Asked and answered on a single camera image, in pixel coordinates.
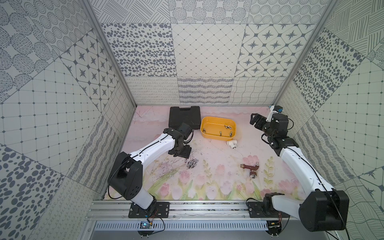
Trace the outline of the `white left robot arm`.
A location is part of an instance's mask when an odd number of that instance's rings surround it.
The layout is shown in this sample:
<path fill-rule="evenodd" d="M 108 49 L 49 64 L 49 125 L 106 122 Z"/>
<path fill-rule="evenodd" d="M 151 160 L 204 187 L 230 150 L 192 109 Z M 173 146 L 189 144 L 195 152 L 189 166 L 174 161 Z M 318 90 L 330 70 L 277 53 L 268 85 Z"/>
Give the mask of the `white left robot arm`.
<path fill-rule="evenodd" d="M 194 130 L 187 125 L 176 130 L 167 128 L 145 147 L 129 154 L 119 153 L 108 177 L 108 186 L 145 212 L 155 213 L 157 200 L 143 187 L 144 171 L 164 153 L 188 159 L 192 150 L 189 143 L 193 136 Z"/>

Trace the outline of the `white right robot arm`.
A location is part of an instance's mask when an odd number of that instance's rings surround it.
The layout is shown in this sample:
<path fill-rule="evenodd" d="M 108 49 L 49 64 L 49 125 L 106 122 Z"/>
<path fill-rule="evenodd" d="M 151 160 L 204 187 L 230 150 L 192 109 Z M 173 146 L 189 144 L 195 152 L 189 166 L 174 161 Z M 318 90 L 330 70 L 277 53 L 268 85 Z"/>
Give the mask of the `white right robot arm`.
<path fill-rule="evenodd" d="M 284 194 L 270 193 L 263 199 L 266 213 L 282 212 L 299 219 L 310 232 L 347 229 L 350 199 L 336 190 L 309 163 L 297 142 L 288 136 L 289 118 L 272 111 L 269 116 L 252 114 L 250 124 L 261 130 L 265 141 L 288 165 L 301 184 L 305 199 L 293 200 Z"/>

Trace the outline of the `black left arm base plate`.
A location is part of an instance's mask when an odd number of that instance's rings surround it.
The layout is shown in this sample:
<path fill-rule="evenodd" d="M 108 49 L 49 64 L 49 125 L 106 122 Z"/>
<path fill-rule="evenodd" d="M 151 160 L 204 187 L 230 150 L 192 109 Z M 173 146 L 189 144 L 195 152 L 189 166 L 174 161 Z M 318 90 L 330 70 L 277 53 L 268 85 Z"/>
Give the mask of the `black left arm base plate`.
<path fill-rule="evenodd" d="M 170 202 L 157 202 L 152 203 L 147 209 L 141 208 L 139 205 L 132 203 L 129 212 L 130 219 L 139 218 L 168 218 L 170 211 Z"/>

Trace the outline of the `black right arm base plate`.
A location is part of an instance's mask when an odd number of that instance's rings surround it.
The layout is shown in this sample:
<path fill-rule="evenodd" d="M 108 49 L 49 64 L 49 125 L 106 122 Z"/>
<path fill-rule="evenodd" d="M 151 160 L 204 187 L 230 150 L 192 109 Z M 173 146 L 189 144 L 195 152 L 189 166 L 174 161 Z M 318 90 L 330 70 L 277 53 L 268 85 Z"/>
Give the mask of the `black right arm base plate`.
<path fill-rule="evenodd" d="M 262 201 L 254 198 L 246 200 L 246 206 L 249 211 L 250 218 L 288 218 L 289 215 L 277 211 L 272 206 L 272 197 L 277 195 L 284 195 L 280 193 L 266 194 Z"/>

